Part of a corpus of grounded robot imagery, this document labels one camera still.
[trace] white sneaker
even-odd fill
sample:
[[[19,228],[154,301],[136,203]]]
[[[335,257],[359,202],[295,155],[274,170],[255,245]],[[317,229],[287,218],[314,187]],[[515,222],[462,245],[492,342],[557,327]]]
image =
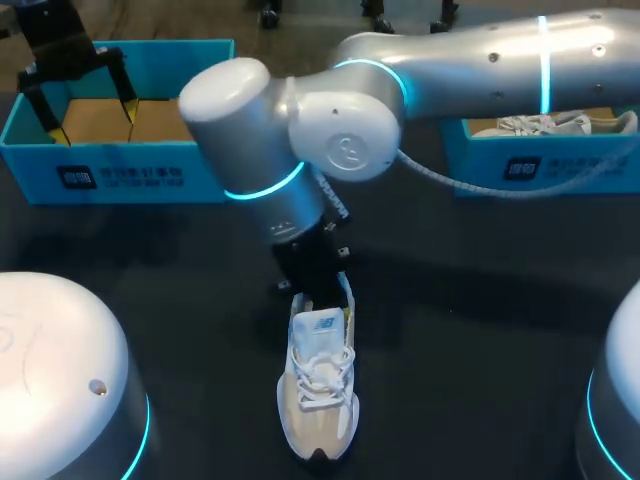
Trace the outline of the white sneaker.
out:
[[[638,132],[638,117],[628,111],[618,118],[591,118],[580,110],[557,115],[516,116],[498,119],[498,128],[482,130],[474,137],[519,137],[536,135],[630,134]]]
[[[304,460],[337,460],[358,426],[353,393],[355,302],[344,273],[349,308],[313,311],[298,294],[291,306],[284,374],[278,380],[278,413],[287,442]]]

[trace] cardboard box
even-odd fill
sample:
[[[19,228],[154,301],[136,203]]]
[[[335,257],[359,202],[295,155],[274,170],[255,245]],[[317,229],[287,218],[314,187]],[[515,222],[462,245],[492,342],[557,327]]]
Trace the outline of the cardboard box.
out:
[[[594,118],[616,118],[626,110],[585,110]],[[449,174],[461,182],[500,190],[537,190],[587,174],[606,161],[600,175],[594,175],[570,194],[620,194],[640,192],[640,134],[596,134],[589,136],[482,137],[473,135],[496,128],[496,119],[441,122]],[[456,195],[477,196],[457,189]]]
[[[128,121],[106,69],[45,84],[71,146],[55,144],[19,95],[0,153],[29,203],[220,203],[222,188],[189,135],[176,98],[202,70],[234,56],[232,40],[95,42],[119,47],[140,104]]]

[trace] black tabletop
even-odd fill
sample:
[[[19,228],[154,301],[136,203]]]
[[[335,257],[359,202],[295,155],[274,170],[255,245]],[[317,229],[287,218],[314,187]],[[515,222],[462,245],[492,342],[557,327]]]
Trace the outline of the black tabletop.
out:
[[[404,148],[445,168],[435,125],[409,126]],[[120,320],[162,478],[310,478],[276,410],[289,305],[268,295],[276,266],[238,207],[35,208],[4,165],[0,183],[2,268],[76,281]],[[349,273],[362,411],[332,477],[574,478],[586,382],[640,277],[640,199],[456,199],[400,164],[335,186],[354,219],[341,241],[363,259]]]

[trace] cyan light strip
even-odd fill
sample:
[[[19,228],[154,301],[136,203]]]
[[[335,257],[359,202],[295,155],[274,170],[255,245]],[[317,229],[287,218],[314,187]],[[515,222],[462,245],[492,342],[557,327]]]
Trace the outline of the cyan light strip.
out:
[[[140,462],[140,458],[142,457],[142,453],[144,452],[144,448],[147,445],[147,439],[149,438],[150,424],[151,424],[151,404],[149,403],[149,397],[147,397],[147,425],[144,427],[144,436],[142,437],[142,442],[140,443],[140,448],[138,449],[138,454],[136,455],[136,458],[133,459],[133,462],[131,462],[131,466],[129,467],[129,470],[127,470],[127,473],[124,474],[121,480],[128,480],[128,478],[131,477],[131,475],[133,474],[133,471],[138,466],[138,463]]]
[[[618,471],[618,473],[620,473],[620,475],[622,475],[626,480],[633,480],[633,478],[631,478],[627,474],[627,472],[625,472],[622,469],[622,467],[618,465],[618,462],[616,462],[613,456],[611,455],[611,453],[609,453],[609,450],[607,450],[607,447],[604,446],[604,443],[602,442],[602,439],[598,434],[598,429],[596,428],[596,424],[593,421],[593,413],[591,412],[591,383],[592,382],[593,382],[593,372],[591,372],[591,377],[589,377],[589,386],[587,387],[587,414],[589,415],[589,423],[591,423],[591,430],[593,430],[593,436],[596,437],[596,441],[598,442],[598,445],[600,445],[600,448],[602,449],[602,452],[604,453],[605,457],[607,457],[607,460],[611,462],[611,465],[614,466],[614,468]]]
[[[538,17],[542,49],[540,50],[540,113],[551,111],[551,49],[549,43],[549,24],[547,17]]]
[[[277,192],[281,188],[284,188],[286,185],[291,183],[291,181],[294,178],[296,178],[296,176],[302,171],[303,168],[304,168],[304,162],[300,162],[298,166],[293,170],[293,172],[287,175],[287,177],[284,180],[279,181],[278,183],[276,183],[275,185],[269,188],[260,190],[259,192],[237,194],[237,193],[231,193],[225,190],[224,194],[232,200],[241,200],[241,201],[254,200],[256,198],[266,197],[267,195]]]
[[[355,63],[365,63],[367,65],[373,65],[374,67],[381,68],[382,70],[387,72],[389,75],[391,75],[393,79],[396,82],[398,82],[398,85],[400,86],[400,91],[402,92],[402,99],[404,101],[404,105],[405,107],[407,106],[407,101],[409,98],[409,94],[407,92],[407,86],[404,84],[400,76],[396,72],[394,72],[391,68],[387,67],[384,63],[376,62],[375,60],[367,60],[365,58],[357,58],[357,59],[345,60],[344,62],[340,62],[339,64],[335,65],[333,68],[339,68],[345,65],[353,65]]]

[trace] shoe sole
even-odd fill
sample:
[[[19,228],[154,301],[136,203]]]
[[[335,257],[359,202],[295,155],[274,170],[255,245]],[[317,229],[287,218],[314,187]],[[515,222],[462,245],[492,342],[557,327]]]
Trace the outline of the shoe sole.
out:
[[[280,424],[282,425],[282,430],[284,432],[284,436],[287,439],[287,443],[289,444],[289,448],[293,451],[293,453],[296,454],[296,456],[302,460],[303,462],[308,461],[308,459],[303,458],[300,456],[300,454],[298,452],[296,452],[296,449],[294,448],[293,444],[291,443],[291,440],[289,439],[289,435],[287,434],[287,430],[284,428],[285,422],[284,422],[284,416],[282,414],[282,381],[284,379],[284,375],[282,375],[279,379],[278,379],[278,387],[277,387],[277,397],[278,397],[278,415],[280,416]],[[350,432],[350,436],[349,436],[349,442],[347,443],[347,447],[344,449],[344,451],[338,455],[336,458],[330,458],[330,461],[335,461],[335,460],[339,460],[340,457],[342,457],[347,450],[349,450],[349,447],[351,446],[351,442],[353,442],[353,437],[355,437],[356,435],[356,430],[358,429],[358,419],[360,418],[360,400],[358,399],[358,396],[354,393],[353,394],[353,405],[352,405],[352,421],[351,421],[351,432]]]

